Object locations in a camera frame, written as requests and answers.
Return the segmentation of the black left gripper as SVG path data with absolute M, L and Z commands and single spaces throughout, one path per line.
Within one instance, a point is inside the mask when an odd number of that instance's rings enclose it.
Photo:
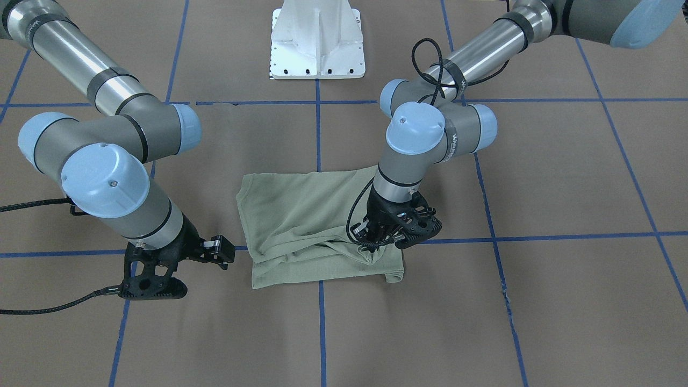
M 442 228 L 435 208 L 428 206 L 420 192 L 413 193 L 409 201 L 396 203 L 371 188 L 367 211 L 362 223 L 349 228 L 349 239 L 368 250 L 389 244 L 408 248 L 436 236 Z

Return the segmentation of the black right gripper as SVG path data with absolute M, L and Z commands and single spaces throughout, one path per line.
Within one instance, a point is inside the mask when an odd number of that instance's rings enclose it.
M 180 234 L 163 248 L 145 250 L 143 243 L 128 243 L 125 252 L 124 278 L 119 297 L 130 300 L 180 299 L 186 296 L 187 286 L 174 272 L 183 260 L 215 263 L 222 270 L 234 262 L 236 248 L 223 235 L 211 240 L 199 237 L 192 223 L 183 217 Z

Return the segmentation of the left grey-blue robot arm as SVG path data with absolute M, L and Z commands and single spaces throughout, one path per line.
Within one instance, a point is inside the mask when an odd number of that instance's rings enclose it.
M 374 178 L 364 187 L 367 212 L 347 224 L 355 244 L 374 252 L 386 245 L 409 248 L 436 236 L 442 224 L 419 186 L 433 164 L 488 147 L 496 115 L 485 105 L 458 105 L 471 86 L 499 74 L 509 59 L 551 36 L 570 36 L 610 47 L 646 47 L 668 29 L 681 1 L 516 1 L 508 12 L 425 71 L 393 80 L 381 91 L 390 119 L 386 146 Z

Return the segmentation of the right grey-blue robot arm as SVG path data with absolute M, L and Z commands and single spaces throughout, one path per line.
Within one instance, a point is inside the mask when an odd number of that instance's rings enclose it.
M 201 238 L 145 164 L 196 147 L 200 120 L 184 104 L 165 104 L 94 44 L 55 1 L 2 1 L 2 38 L 35 52 L 88 98 L 103 117 L 79 121 L 58 112 L 30 118 L 19 148 L 67 200 L 128 242 L 121 284 L 94 291 L 123 299 L 179 299 L 180 262 L 227 269 L 234 246 Z

